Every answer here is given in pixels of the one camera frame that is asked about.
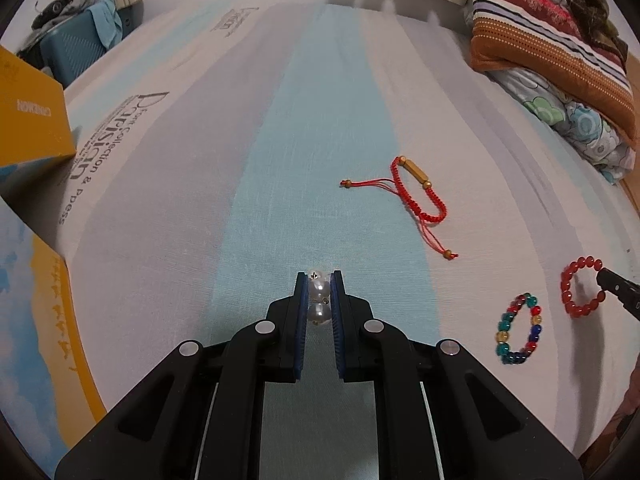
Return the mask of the right hand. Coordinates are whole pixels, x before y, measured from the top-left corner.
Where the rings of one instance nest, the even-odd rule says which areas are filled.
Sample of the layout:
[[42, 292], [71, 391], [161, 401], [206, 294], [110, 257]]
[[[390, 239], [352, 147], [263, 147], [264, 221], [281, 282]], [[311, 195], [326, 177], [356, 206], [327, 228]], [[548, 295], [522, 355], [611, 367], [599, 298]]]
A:
[[639, 409], [639, 362], [629, 378], [629, 386], [625, 392], [623, 402], [617, 409], [611, 420], [605, 426], [600, 436], [580, 456], [580, 464], [585, 471], [585, 476], [595, 472], [604, 463], [614, 448], [620, 443], [624, 431], [627, 429]]

